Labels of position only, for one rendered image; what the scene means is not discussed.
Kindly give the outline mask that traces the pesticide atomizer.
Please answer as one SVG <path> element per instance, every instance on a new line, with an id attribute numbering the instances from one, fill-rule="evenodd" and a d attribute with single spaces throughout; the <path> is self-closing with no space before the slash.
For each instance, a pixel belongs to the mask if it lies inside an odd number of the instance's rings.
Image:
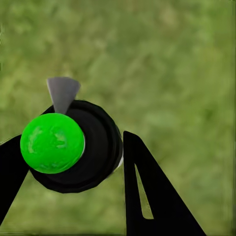
<path id="1" fill-rule="evenodd" d="M 67 78 L 47 81 L 53 105 L 28 123 L 21 152 L 35 180 L 59 193 L 98 186 L 123 160 L 123 141 L 102 107 L 74 100 L 80 84 Z"/>

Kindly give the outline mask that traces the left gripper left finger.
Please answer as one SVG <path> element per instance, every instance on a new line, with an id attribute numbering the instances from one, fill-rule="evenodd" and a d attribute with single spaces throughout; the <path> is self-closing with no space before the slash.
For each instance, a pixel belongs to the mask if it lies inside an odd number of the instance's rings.
<path id="1" fill-rule="evenodd" d="M 29 171 L 21 152 L 21 138 L 22 134 L 0 146 L 0 225 Z"/>

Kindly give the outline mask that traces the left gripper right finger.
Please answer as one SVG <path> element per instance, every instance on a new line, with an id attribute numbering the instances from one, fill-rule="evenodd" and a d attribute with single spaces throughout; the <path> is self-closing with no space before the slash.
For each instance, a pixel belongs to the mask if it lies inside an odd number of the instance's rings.
<path id="1" fill-rule="evenodd" d="M 123 132 L 127 236 L 206 236 L 143 140 Z M 154 219 L 145 219 L 135 171 L 137 166 Z"/>

